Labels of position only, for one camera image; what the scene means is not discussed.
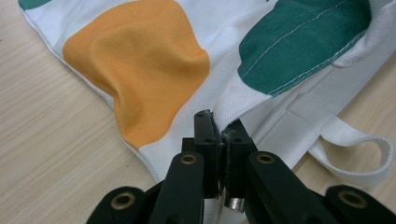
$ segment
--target bag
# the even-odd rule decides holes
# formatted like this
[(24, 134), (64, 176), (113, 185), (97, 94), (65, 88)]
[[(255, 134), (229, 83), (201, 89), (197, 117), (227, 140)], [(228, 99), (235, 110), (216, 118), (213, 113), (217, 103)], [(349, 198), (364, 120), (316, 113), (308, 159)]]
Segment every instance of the bag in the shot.
[[(258, 149), (290, 168), (309, 151), (358, 185), (385, 178), (392, 144), (336, 115), (396, 50), (395, 2), (19, 0), (49, 50), (114, 108), (126, 145), (156, 181), (193, 136), (193, 115), (210, 109), (221, 131), (241, 118)], [(382, 166), (337, 169), (320, 137), (374, 141)], [(205, 223), (215, 220), (243, 216), (210, 200)]]

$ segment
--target white strap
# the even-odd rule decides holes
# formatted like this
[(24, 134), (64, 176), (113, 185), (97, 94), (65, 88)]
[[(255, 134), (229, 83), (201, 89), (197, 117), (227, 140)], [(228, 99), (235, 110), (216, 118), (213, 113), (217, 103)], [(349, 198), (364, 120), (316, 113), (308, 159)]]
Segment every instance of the white strap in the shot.
[(346, 182), (359, 186), (372, 186), (384, 180), (391, 168), (393, 158), (392, 143), (386, 138), (359, 132), (334, 116), (323, 126), (321, 136), (326, 141), (341, 147), (351, 147), (359, 143), (374, 142), (381, 150), (380, 168), (372, 172), (349, 172), (333, 166), (322, 144), (317, 140), (308, 150), (323, 166)]

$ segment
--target orange patch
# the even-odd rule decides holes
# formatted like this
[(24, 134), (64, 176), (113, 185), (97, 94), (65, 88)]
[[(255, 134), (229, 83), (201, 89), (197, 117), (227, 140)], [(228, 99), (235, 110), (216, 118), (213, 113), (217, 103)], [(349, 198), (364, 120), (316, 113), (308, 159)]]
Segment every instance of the orange patch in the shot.
[(136, 148), (168, 132), (209, 73), (206, 51), (172, 0), (110, 9), (67, 40), (64, 59), (114, 97), (120, 132)]

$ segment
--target light wood tabletop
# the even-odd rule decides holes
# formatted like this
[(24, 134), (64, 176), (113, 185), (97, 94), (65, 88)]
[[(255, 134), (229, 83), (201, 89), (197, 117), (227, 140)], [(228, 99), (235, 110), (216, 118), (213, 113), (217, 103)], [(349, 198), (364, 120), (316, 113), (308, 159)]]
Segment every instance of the light wood tabletop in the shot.
[[(125, 146), (105, 100), (50, 53), (17, 0), (1, 6), (0, 223), (85, 223), (111, 190), (152, 187), (154, 180)], [(396, 54), (340, 117), (396, 143)], [(327, 146), (332, 162), (352, 171), (378, 167), (379, 152), (372, 147)], [(321, 194), (341, 184), (308, 155), (294, 172)], [(396, 212), (395, 168), (384, 182), (364, 190)]]

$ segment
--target seam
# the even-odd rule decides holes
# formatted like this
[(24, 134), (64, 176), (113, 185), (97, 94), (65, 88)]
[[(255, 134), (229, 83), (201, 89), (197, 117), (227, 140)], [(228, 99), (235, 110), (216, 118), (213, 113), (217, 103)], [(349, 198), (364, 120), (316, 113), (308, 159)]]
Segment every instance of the seam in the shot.
[(352, 43), (355, 42), (356, 39), (360, 38), (364, 33), (365, 33), (365, 30), (362, 31), (362, 32), (360, 32), (360, 33), (358, 33), (357, 35), (355, 35), (355, 36), (354, 36), (343, 48), (341, 48), (340, 50), (338, 50), (331, 58), (325, 60), (325, 61), (322, 62), (322, 63), (317, 64), (316, 66), (312, 67), (311, 69), (307, 70), (306, 72), (301, 73), (300, 75), (298, 75), (298, 76), (295, 77), (294, 79), (288, 81), (287, 83), (283, 84), (282, 86), (280, 86), (280, 87), (278, 87), (278, 88), (276, 88), (276, 89), (274, 89), (274, 90), (272, 90), (272, 91), (269, 91), (267, 94), (271, 95), (272, 93), (274, 93), (274, 92), (276, 92), (276, 91), (279, 91), (279, 89), (285, 88), (285, 87), (288, 86), (290, 83), (293, 83), (296, 79), (299, 79), (299, 78), (302, 77), (303, 75), (306, 75), (306, 74), (312, 72), (313, 70), (315, 70), (315, 69), (321, 67), (323, 64), (326, 64), (326, 63), (328, 63), (328, 62), (331, 62), (334, 58), (337, 58), (338, 55), (339, 55), (341, 52), (344, 51), (344, 49), (348, 48)]
[(245, 73), (244, 75), (242, 75), (241, 78), (244, 79), (245, 76), (247, 76), (247, 75), (250, 73), (250, 71), (256, 66), (256, 64), (262, 59), (262, 57), (263, 57), (270, 49), (272, 49), (275, 45), (277, 45), (278, 43), (280, 43), (284, 38), (286, 38), (286, 37), (289, 36), (289, 35), (292, 35), (295, 31), (297, 31), (298, 29), (300, 29), (300, 27), (302, 27), (303, 25), (305, 25), (305, 24), (307, 24), (307, 23), (309, 23), (309, 22), (312, 22), (312, 21), (317, 20), (320, 16), (322, 16), (322, 15), (325, 14), (326, 12), (331, 11), (331, 10), (333, 10), (333, 9), (335, 9), (335, 8), (337, 8), (337, 7), (339, 7), (341, 4), (345, 3), (345, 1), (346, 1), (346, 0), (343, 0), (342, 2), (339, 2), (339, 3), (338, 3), (337, 5), (335, 5), (334, 7), (330, 7), (330, 8), (327, 8), (327, 9), (321, 11), (321, 12), (320, 12), (316, 17), (314, 17), (313, 19), (311, 19), (311, 20), (309, 20), (309, 21), (304, 21), (304, 22), (300, 23), (300, 24), (299, 24), (298, 26), (296, 26), (293, 30), (291, 30), (291, 31), (288, 32), (287, 34), (281, 36), (273, 45), (271, 45), (268, 49), (266, 49), (266, 50), (264, 51), (264, 53), (254, 62), (253, 65), (251, 65), (251, 66), (249, 67), (249, 69), (246, 71), (246, 73)]

